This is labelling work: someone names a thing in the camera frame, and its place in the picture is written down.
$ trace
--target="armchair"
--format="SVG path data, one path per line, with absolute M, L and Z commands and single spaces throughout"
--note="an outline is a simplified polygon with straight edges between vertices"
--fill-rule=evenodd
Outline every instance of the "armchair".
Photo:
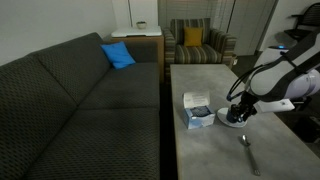
M 202 46 L 186 47 L 184 27 L 202 27 Z M 170 82 L 171 64 L 226 64 L 232 60 L 236 38 L 210 28 L 210 18 L 172 19 L 163 29 L 165 43 L 165 81 Z

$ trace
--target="wooden side table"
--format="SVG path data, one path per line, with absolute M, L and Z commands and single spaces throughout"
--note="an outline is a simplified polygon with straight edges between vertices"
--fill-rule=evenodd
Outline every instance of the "wooden side table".
M 158 64 L 159 64 L 159 77 L 160 83 L 164 82 L 164 37 L 163 35 L 160 36 L 129 36 L 129 37 L 112 37 L 112 42 L 130 42 L 130 41 L 154 41 L 157 43 L 158 46 Z

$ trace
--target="spoon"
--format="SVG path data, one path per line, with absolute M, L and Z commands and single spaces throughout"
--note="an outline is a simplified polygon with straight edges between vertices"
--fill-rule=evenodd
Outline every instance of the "spoon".
M 243 135 L 242 136 L 242 141 L 243 141 L 243 144 L 244 146 L 246 147 L 247 151 L 248 151 L 248 154 L 249 154 L 249 159 L 250 159 L 250 162 L 251 162 L 251 165 L 252 165 L 252 168 L 253 168 L 253 173 L 254 175 L 256 176 L 260 176 L 260 171 L 258 169 L 258 165 L 256 163 L 256 161 L 254 160 L 254 157 L 252 155 L 252 152 L 249 148 L 249 146 L 251 145 L 251 143 L 248 141 L 248 138 L 246 135 Z

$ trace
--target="door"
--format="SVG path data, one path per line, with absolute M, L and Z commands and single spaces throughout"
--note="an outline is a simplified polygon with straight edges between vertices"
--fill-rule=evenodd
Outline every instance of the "door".
M 237 37 L 235 54 L 253 55 L 277 0 L 235 0 L 228 33 Z

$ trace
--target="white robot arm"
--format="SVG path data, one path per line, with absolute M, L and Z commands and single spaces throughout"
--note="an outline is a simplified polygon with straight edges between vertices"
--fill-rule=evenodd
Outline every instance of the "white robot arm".
M 228 116 L 228 121 L 246 121 L 256 113 L 254 104 L 258 101 L 269 103 L 316 93 L 320 89 L 320 75 L 315 68 L 319 65 L 320 28 L 289 51 L 282 46 L 268 48 L 261 54 L 255 68 L 235 83 L 239 84 L 249 76 L 245 90 L 241 93 L 241 102 L 233 104 L 229 109 L 232 116 Z M 235 84 L 227 96 L 229 101 L 234 98 L 231 93 L 237 86 Z

